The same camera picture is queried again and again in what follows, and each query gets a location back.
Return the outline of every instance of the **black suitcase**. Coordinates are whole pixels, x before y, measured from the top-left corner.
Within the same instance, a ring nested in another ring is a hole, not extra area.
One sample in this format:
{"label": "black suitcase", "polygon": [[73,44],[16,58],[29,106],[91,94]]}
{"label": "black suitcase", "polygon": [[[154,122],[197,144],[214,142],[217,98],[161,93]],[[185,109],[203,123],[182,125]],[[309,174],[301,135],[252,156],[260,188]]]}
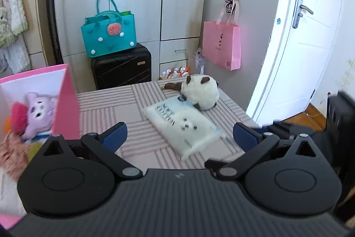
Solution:
{"label": "black suitcase", "polygon": [[131,50],[93,58],[91,70],[98,90],[150,82],[152,57],[145,46],[137,44]]}

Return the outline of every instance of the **plastic bag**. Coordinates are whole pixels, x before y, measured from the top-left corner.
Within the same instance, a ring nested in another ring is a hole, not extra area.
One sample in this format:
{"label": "plastic bag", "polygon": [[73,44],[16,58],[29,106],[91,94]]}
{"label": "plastic bag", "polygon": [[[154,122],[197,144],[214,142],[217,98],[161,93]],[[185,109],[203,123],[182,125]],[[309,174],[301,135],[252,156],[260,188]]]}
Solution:
{"label": "plastic bag", "polygon": [[219,128],[180,96],[149,106],[144,113],[182,161],[225,138]]}
{"label": "plastic bag", "polygon": [[198,48],[196,54],[189,57],[187,65],[190,67],[190,74],[204,74],[205,59],[202,48]]}

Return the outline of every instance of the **stuffed toy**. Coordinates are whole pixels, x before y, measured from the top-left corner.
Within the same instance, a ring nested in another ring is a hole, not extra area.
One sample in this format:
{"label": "stuffed toy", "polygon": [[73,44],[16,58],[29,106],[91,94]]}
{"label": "stuffed toy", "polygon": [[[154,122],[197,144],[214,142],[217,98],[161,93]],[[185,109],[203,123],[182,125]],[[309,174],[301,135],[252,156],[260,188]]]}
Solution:
{"label": "stuffed toy", "polygon": [[206,75],[188,76],[183,83],[167,83],[164,90],[180,91],[182,98],[199,110],[213,108],[219,99],[218,83]]}
{"label": "stuffed toy", "polygon": [[28,108],[19,102],[14,102],[11,107],[11,129],[18,135],[23,134],[27,127]]}
{"label": "stuffed toy", "polygon": [[28,125],[22,139],[32,139],[37,133],[47,131],[51,128],[54,112],[57,106],[57,98],[40,96],[37,93],[28,93]]}

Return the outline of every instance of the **teal tote bag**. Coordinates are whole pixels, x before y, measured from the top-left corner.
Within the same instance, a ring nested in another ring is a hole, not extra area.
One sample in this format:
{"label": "teal tote bag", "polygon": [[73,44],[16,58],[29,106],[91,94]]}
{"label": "teal tote bag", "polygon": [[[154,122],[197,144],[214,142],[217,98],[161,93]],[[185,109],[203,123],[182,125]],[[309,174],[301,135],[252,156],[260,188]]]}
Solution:
{"label": "teal tote bag", "polygon": [[134,15],[130,11],[119,12],[115,2],[111,2],[115,10],[100,13],[99,0],[96,0],[97,15],[86,18],[81,27],[88,57],[103,56],[137,45]]}

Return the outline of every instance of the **purple plush toy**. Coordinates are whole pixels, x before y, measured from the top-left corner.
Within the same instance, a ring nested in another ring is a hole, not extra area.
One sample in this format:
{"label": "purple plush toy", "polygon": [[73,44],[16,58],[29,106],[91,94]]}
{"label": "purple plush toy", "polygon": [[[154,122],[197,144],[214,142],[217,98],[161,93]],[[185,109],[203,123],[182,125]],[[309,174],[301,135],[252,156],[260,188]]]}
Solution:
{"label": "purple plush toy", "polygon": [[27,127],[22,139],[32,139],[39,132],[51,128],[54,111],[57,105],[57,97],[40,96],[37,93],[28,93]]}

